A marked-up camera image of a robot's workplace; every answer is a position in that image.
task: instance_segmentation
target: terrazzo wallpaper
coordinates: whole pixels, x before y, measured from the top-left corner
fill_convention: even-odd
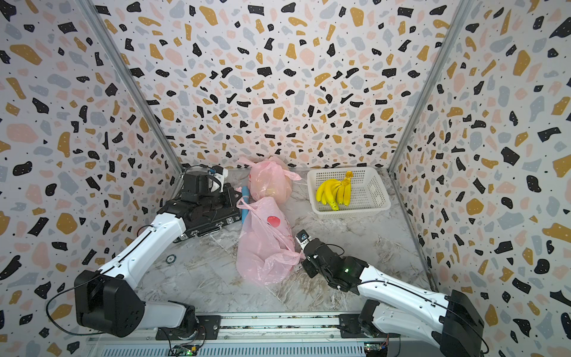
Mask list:
[[[74,2],[0,11],[0,355],[78,356],[47,300],[150,223],[174,171]],[[73,292],[49,310],[88,332]]]
[[[492,356],[571,356],[571,2],[474,2],[394,178]]]
[[[386,166],[452,0],[95,4],[180,161]]]

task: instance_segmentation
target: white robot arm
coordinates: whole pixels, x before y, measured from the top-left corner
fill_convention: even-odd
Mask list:
[[[174,328],[181,339],[196,332],[198,321],[193,306],[143,302],[134,290],[171,243],[207,235],[240,220],[236,203],[241,195],[224,183],[227,170],[220,166],[203,169],[208,171],[193,170],[184,175],[179,196],[167,201],[127,248],[98,271],[85,270],[75,279],[77,322],[81,326],[118,337],[127,336],[137,328]],[[46,313],[56,324],[47,308]]]
[[[296,239],[307,257],[302,265],[311,278],[322,274],[332,288],[371,299],[359,317],[366,335],[398,333],[433,344],[445,356],[480,356],[484,322],[463,293],[453,290],[448,296],[407,284],[360,259],[338,256],[305,230]]]

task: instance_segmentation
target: plastic basket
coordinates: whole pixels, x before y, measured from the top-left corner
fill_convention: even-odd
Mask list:
[[[353,171],[349,206],[340,204],[339,211],[333,211],[329,205],[315,201],[317,188],[323,182],[329,179],[343,180],[347,171]],[[387,189],[377,171],[371,167],[311,170],[307,174],[307,188],[311,208],[319,219],[373,216],[391,208]]]

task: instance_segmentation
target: yellow banana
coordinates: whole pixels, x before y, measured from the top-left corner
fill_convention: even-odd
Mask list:
[[[339,180],[333,180],[333,181],[329,180],[327,184],[325,184],[325,188],[323,189],[323,195],[325,196],[325,200],[327,201],[327,203],[329,203],[333,211],[339,211],[339,206],[337,205],[337,202],[335,202],[335,196],[333,195],[332,190],[336,187],[339,187],[340,185],[341,182]]]
[[[347,186],[345,186],[345,190],[343,191],[343,204],[345,206],[349,206],[351,203],[351,179],[348,179]]]
[[[319,186],[319,188],[317,189],[317,193],[315,194],[315,201],[317,201],[317,202],[321,201],[321,198],[322,198],[322,196],[323,196],[323,189],[325,188],[325,184],[326,184],[327,182],[329,182],[329,181],[338,181],[338,180],[330,179],[330,180],[327,180],[327,181],[325,181],[324,183],[322,183],[322,184]]]
[[[347,185],[347,181],[341,181],[341,186],[337,190],[337,203],[343,204],[343,193],[345,192],[345,186]]]
[[[339,190],[341,189],[341,187],[343,187],[342,184],[340,184],[337,187],[334,187],[333,190],[331,191],[331,193],[333,194],[333,199],[335,200],[335,202],[337,202],[337,193],[339,192]]]

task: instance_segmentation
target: metal frame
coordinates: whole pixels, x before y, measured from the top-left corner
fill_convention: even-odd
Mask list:
[[[401,156],[403,156],[404,150],[407,147],[408,139],[412,136],[414,128],[420,121],[420,114],[422,114],[422,112],[424,111],[424,107],[426,106],[428,99],[430,98],[432,91],[436,86],[436,82],[438,82],[439,80],[440,74],[444,69],[444,65],[446,64],[449,58],[450,52],[452,51],[454,45],[456,44],[458,34],[460,33],[460,30],[462,29],[466,21],[466,18],[468,17],[468,14],[470,12],[470,9],[472,8],[472,5],[474,4],[474,1],[475,0],[460,0],[460,4],[456,8],[456,12],[454,14],[454,17],[452,18],[450,29],[448,30],[448,33],[444,38],[442,49],[440,49],[440,52],[436,57],[435,64],[434,66],[432,66],[427,81],[420,94],[419,101],[416,103],[411,118],[408,121],[407,125],[405,126],[403,136],[399,140],[399,144],[397,145],[395,154],[393,155],[391,163],[389,164],[388,167],[388,174],[391,179],[391,183],[393,185],[393,188],[395,189],[397,199],[399,200],[400,208],[402,209],[403,214],[405,216],[405,220],[407,221],[408,229],[411,232],[411,237],[415,243],[416,250],[419,253],[420,260],[422,262],[424,270],[427,273],[428,283],[431,285],[432,291],[438,291],[438,285],[434,280],[432,271],[428,267],[426,259],[424,259],[424,253],[422,251],[422,247],[420,246],[418,239],[416,239],[413,223],[411,219],[408,217],[407,209],[404,206],[403,199],[401,198],[400,195],[399,185],[397,185],[397,183],[395,182],[393,174],[396,172],[396,167],[399,163],[399,159],[401,158]]]
[[[420,114],[424,111],[424,107],[428,102],[428,98],[430,98],[432,94],[432,90],[438,82],[440,73],[442,73],[442,69],[448,60],[448,56],[452,51],[454,44],[456,43],[456,39],[466,18],[468,17],[468,13],[472,8],[472,4],[475,0],[460,0],[458,7],[456,8],[456,12],[452,17],[452,21],[450,24],[450,29],[442,42],[442,48],[438,52],[438,56],[436,57],[436,61],[434,62],[434,66],[432,66],[430,73],[428,74],[427,81],[420,93],[419,101],[416,103],[414,110],[412,111],[411,118],[408,121],[407,125],[404,128],[403,135],[399,140],[399,144],[396,147],[395,154],[391,159],[391,163],[389,164],[389,173],[395,171],[396,165],[398,163],[399,157],[403,154],[404,149],[407,146],[407,141],[412,135],[413,129],[416,127],[420,120]]]
[[[342,339],[339,315],[347,312],[260,312],[222,313],[217,340],[205,341],[205,346],[253,343],[323,343],[323,342],[383,342],[384,338]],[[103,334],[87,338],[84,355],[98,357],[106,345],[144,345],[165,348],[166,341],[155,340],[154,329],[135,330],[129,336],[117,338]]]
[[[416,237],[415,237],[415,230],[414,230],[414,227],[412,226],[412,221],[408,218],[407,209],[404,206],[403,199],[401,198],[401,195],[399,192],[399,187],[398,187],[397,183],[395,182],[395,180],[393,179],[393,177],[391,176],[391,173],[389,172],[388,174],[389,174],[389,179],[391,180],[391,184],[393,186],[393,189],[395,190],[395,196],[399,200],[400,209],[403,211],[404,220],[407,223],[408,230],[411,233],[411,238],[415,244],[416,252],[419,254],[420,262],[423,265],[424,271],[426,272],[428,283],[430,284],[430,289],[432,291],[438,292],[438,285],[436,284],[436,281],[434,280],[434,276],[432,276],[432,271],[428,268],[428,263],[427,263],[426,259],[424,259],[424,253],[423,253],[422,247],[420,246],[418,239],[416,239]]]
[[[170,161],[171,167],[176,171],[176,176],[180,176],[183,173],[183,167],[178,161],[174,150],[172,149],[170,143],[168,142],[163,130],[161,129],[159,123],[155,120],[155,114],[152,112],[151,107],[147,104],[147,101],[143,97],[143,94],[139,90],[139,87],[135,83],[133,76],[127,65],[123,62],[121,53],[117,49],[115,42],[111,39],[111,36],[106,30],[101,17],[95,10],[91,0],[77,0],[76,3],[79,6],[79,10],[85,17],[87,23],[93,30],[95,37],[103,47],[105,54],[107,54],[109,61],[115,67],[117,74],[123,81],[123,84],[127,87],[128,93],[132,96],[133,101],[143,112],[143,115],[147,118],[147,123],[151,127],[151,131],[158,141],[159,145],[162,146],[165,156]]]
[[[345,338],[342,339],[339,315],[346,312],[263,312],[219,314],[222,320],[217,340],[206,340],[199,356],[316,356],[353,357],[364,356],[363,350],[339,353],[337,348],[363,347],[365,343],[382,343],[384,338]],[[287,352],[285,348],[300,348],[299,352]],[[442,357],[439,349],[415,338],[391,337],[389,356]],[[155,330],[136,330],[129,336],[117,338],[100,335],[87,338],[82,356],[167,356],[168,342],[155,340]]]

